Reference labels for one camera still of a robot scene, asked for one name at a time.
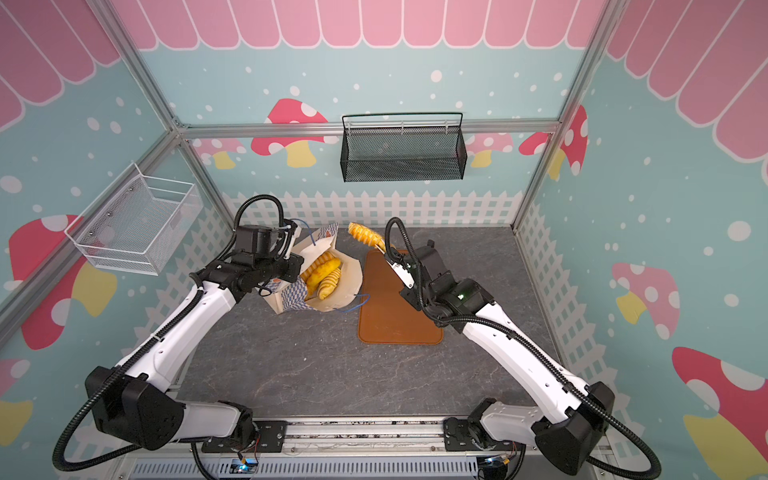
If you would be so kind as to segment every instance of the white picket fence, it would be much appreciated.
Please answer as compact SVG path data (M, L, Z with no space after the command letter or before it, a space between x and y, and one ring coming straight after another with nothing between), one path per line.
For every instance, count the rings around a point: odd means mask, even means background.
M252 195L238 193L236 198L226 194L223 196L234 213ZM409 226L501 227L515 219L522 198L521 191L512 197L507 192L497 197L491 192L482 196L475 192L462 196L458 191L452 196L445 192L438 195L426 192L418 197L413 192L406 195L395 192L390 197L381 192L375 196L363 192L359 197L351 192L344 196L332 192L324 197L318 192L314 197L309 197L302 192L298 197L285 193L279 200L283 204L286 218L299 218L311 227L333 222L356 222L381 227L390 217L400 217ZM275 225L276 222L277 208L272 202L266 201L248 207L242 220L243 224Z
M563 353L563 361L576 375L588 382L601 381L614 393L613 415L633 432L642 435L645 428L632 422L627 412L630 397L616 388L617 370L605 364L605 345L594 340L595 324L589 323L584 312L587 305L576 299L577 286L568 282L570 270L563 270L563 255L555 251L556 240L550 240L550 229L545 226L545 216L540 215L540 205L532 204L525 215L518 235L521 237L523 254L531 267L534 285L542 299L547 321L554 332L554 340ZM607 432L619 464L623 468L645 469L644 456L637 448L613 428Z

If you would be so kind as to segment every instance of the light blue wall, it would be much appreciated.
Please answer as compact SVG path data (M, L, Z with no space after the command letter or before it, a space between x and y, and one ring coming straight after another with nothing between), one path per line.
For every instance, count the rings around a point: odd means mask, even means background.
M67 84L52 103L26 105L25 117L0 133L0 177L13 177L22 186L18 193L0 190L3 249L28 222L78 215L164 133L122 62L97 69L84 84ZM97 123L89 126L89 118ZM0 283L12 280L5 250L0 253ZM0 301L9 294L0 288Z
M166 99L187 124L260 124L281 98L309 104L328 121L366 111L556 118L582 54L565 45L537 50L443 44L429 49L281 45L191 51L161 45L142 52ZM433 81L434 71L441 73L439 81Z
M550 290L541 280L546 278L541 265L547 258L530 259L538 265L535 280L558 341L571 353L566 355L569 363L579 366L576 373L592 381L615 379L615 389L622 394L617 401L623 404L618 407L620 419L631 419L659 455L662 478L714 480L718 477L706 461L716 462L718 455L731 455L726 470L735 472L756 458L731 452L732 438L721 439L719 454L703 457L684 415L711 418L716 413L686 387L672 353L687 347L758 377L768 376L768 187L758 165L734 161L715 145L710 127L692 127L678 115L674 101L659 100L645 80L627 74L623 63L602 61L583 105L590 144L581 173L573 176L564 170L557 182L547 177L521 232L529 255L542 239L545 248L554 250L549 265L559 264L561 273L552 283L563 283L561 274L566 279L566 300L560 301L559 290ZM543 221L543 227L535 226L537 221ZM737 221L751 227L745 240L729 235ZM660 338L648 312L636 325L624 319L617 298L627 290L611 274L615 263L663 269L674 278L680 319L671 338ZM729 306L733 301L727 301L727 295L737 296L737 305ZM577 304L575 309L562 306L568 298ZM584 325L578 320L581 313ZM582 349L584 339L589 347ZM719 395L721 402L742 398ZM750 422L765 424L765 409L743 414ZM765 441L760 439L763 448ZM626 442L614 442L614 449L620 464L642 465L637 463L639 452Z
M153 174L192 180L178 153ZM210 261L227 239L224 222L204 197L203 211L160 276L114 272L118 288L104 312L94 318L72 301L64 332L48 348L30 350L21 331L11 338L0 351L0 362L23 359L29 367L3 395L0 409L7 409L6 403L32 401L33 410L15 441L0 447L3 478L60 478L49 459L61 430L87 399L83 382L88 373L96 366L112 367L144 341L188 294L193 283L187 274ZM96 432L92 422L89 415L75 433L68 459L92 458L118 446L115 439ZM102 478L107 466L73 472L68 478Z

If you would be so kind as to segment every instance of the metal vent grille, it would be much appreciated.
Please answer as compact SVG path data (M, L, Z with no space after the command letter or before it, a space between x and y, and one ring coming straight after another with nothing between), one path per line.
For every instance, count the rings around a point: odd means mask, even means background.
M255 474L231 474L233 459L206 460L207 470L218 478L476 478L475 457L342 457L342 458L262 458ZM169 480L199 478L194 461L189 459L139 459L131 480Z

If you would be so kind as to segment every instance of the white polka dot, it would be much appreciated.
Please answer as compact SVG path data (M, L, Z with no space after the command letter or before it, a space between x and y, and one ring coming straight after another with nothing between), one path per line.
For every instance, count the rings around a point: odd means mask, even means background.
M752 233L752 227L742 220L733 222L728 227L728 237L734 242L741 242L750 237Z
M742 390L749 390L752 392L754 390L760 389L760 387L762 387L765 383L765 379L763 377L742 370L737 366L731 365L730 363L720 361L720 368L723 370L725 377Z
M725 300L725 304L728 306L739 305L739 297L736 295L733 295L732 293L728 293L723 300Z
M9 280L2 284L2 287L9 292L16 290L16 287L22 284L23 280Z
M29 370L29 360L19 360L11 367L11 376L20 379Z
M658 291L652 286L649 286L647 289L645 289L645 299L651 303L655 302L659 299Z
M16 177L5 175L0 178L0 188L10 194L17 194L22 191L22 181Z
M50 217L43 217L40 219L43 223L43 227L47 228L51 232L61 232L69 225L69 220L66 215L52 215Z
M661 323L656 325L656 333L658 334L659 338L662 340L669 340L670 338L670 330L667 328L666 325L662 325Z
M700 399L704 401L708 406L717 412L720 410L720 399L717 398L717 393L707 383L693 379L688 380L686 383L689 389L691 389Z
M59 326L64 326L67 324L67 318L69 317L69 304L71 301L71 298L59 300L56 302L53 308L51 308L51 320L53 320L53 323Z

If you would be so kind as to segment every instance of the metal bracket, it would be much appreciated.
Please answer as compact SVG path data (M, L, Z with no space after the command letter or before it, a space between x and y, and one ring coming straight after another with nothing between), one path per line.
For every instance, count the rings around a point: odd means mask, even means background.
M466 419L449 417L443 421L442 431L447 452L510 452L516 446L516 442L505 440L488 449L480 448L469 434L469 421Z
M280 453L283 451L283 442L286 437L288 422L256 420L253 422L259 429L259 442L256 445L256 453ZM232 453L232 450L224 444L208 440L203 443L203 453Z

